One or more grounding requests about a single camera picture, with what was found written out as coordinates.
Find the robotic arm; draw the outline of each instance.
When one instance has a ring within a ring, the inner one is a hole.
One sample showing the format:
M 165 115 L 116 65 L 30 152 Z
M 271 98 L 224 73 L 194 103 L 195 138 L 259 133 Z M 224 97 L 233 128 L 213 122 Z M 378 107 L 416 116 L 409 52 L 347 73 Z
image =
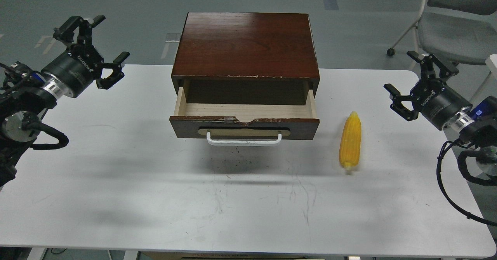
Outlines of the robotic arm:
M 0 64 L 5 69 L 0 94 L 0 187 L 16 177 L 15 166 L 28 148 L 53 150 L 69 143 L 66 135 L 41 122 L 58 99 L 64 95 L 78 97 L 93 81 L 98 88 L 109 89 L 124 77 L 121 64 L 129 52 L 122 52 L 112 63 L 106 63 L 92 44 L 92 30 L 104 19 L 97 16 L 89 23 L 80 16 L 72 16 L 55 28 L 54 38 L 67 48 L 41 71 L 33 71 L 21 62 L 10 66 Z M 112 69 L 112 74 L 102 78 L 103 69 Z M 41 131 L 56 138 L 58 143 L 34 144 Z
M 438 130 L 453 129 L 459 134 L 455 142 L 450 142 L 451 145 L 447 148 L 444 145 L 440 151 L 437 165 L 437 180 L 440 189 L 449 203 L 467 218 L 497 226 L 497 223 L 482 219 L 455 205 L 445 192 L 440 176 L 441 160 L 452 146 L 457 145 L 466 149 L 473 147 L 474 150 L 462 151 L 457 158 L 461 174 L 474 184 L 497 185 L 497 98 L 487 97 L 473 108 L 471 103 L 447 85 L 447 80 L 459 72 L 450 62 L 437 58 L 433 54 L 419 55 L 415 51 L 409 51 L 407 55 L 421 66 L 421 78 L 409 95 L 402 95 L 390 83 L 384 85 L 392 99 L 390 108 L 407 121 L 417 119 L 418 114 L 421 113 Z M 438 77 L 433 67 L 434 64 L 440 70 Z M 405 101 L 412 103 L 413 110 L 409 110 L 402 104 Z M 474 177 L 467 171 L 467 157 L 476 158 L 478 167 L 488 176 L 488 179 Z

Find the chair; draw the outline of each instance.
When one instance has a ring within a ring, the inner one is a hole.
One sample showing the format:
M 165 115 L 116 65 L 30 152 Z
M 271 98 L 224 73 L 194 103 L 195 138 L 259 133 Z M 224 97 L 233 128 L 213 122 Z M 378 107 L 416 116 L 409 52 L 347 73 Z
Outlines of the chair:
M 421 47 L 454 64 L 485 65 L 490 55 L 497 54 L 497 32 L 490 23 L 461 17 L 464 13 L 460 12 L 450 12 L 457 16 L 427 12 L 424 11 L 425 2 L 422 0 L 416 21 L 387 50 L 388 56 L 395 55 L 395 46 L 412 28 L 417 52 Z M 482 18 L 497 10 L 497 0 L 428 0 L 426 5 L 463 11 Z
M 478 89 L 474 92 L 474 94 L 471 96 L 471 99 L 469 100 L 470 103 L 474 104 L 476 100 L 482 100 L 484 96 L 481 96 L 483 93 L 484 88 L 490 84 L 490 80 L 495 78 L 497 80 L 497 54 L 492 54 L 490 57 L 485 60 L 485 63 L 487 64 L 488 68 L 490 69 L 490 72 L 488 73 L 487 77 L 485 80 L 481 83 L 481 85 L 478 87 Z

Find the chair leg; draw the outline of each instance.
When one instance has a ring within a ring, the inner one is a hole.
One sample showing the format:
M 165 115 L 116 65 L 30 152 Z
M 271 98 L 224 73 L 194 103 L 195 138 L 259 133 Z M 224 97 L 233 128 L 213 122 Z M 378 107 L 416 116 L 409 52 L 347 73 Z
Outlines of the chair leg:
M 417 27 L 414 26 L 414 29 L 412 30 L 412 39 L 414 41 L 414 50 L 419 53 L 419 39 L 417 37 Z
M 410 63 L 410 66 L 409 66 L 409 71 L 412 71 L 414 69 L 414 67 L 416 67 L 416 62 L 413 60 L 411 63 Z
M 474 102 L 480 97 L 481 92 L 483 92 L 483 89 L 485 88 L 485 85 L 488 84 L 491 78 L 492 78 L 492 71 L 488 73 L 488 76 L 485 78 L 485 80 L 481 83 L 478 89 L 471 96 L 471 98 L 469 99 L 470 103 L 474 104 Z
M 416 27 L 416 24 L 418 21 L 419 21 L 419 18 L 416 19 L 416 21 L 414 21 L 412 23 L 412 25 L 409 25 L 409 27 L 402 33 L 402 35 L 399 37 L 399 39 L 397 39 L 397 41 L 395 41 L 395 43 L 387 50 L 388 56 L 395 55 L 395 46 L 397 46 L 397 44 L 402 40 L 402 38 L 405 36 L 405 34 L 407 34 L 412 28 Z

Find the table leg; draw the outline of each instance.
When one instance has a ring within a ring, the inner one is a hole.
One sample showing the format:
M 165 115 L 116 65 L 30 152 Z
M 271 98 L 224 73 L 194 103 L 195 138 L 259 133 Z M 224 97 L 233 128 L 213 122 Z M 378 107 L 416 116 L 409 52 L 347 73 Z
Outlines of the table leg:
M 344 260 L 376 260 L 376 257 L 345 256 Z
M 32 248 L 27 260 L 43 260 L 46 248 Z
M 136 260 L 136 258 L 138 258 L 137 250 L 126 250 L 123 260 Z

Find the chair seat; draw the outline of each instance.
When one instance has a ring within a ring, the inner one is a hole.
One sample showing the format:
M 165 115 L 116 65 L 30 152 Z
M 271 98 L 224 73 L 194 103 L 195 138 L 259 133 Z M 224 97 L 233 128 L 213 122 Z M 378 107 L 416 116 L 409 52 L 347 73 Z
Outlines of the chair seat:
M 497 32 L 484 21 L 425 12 L 418 35 L 422 49 L 452 62 L 485 65 L 497 54 Z

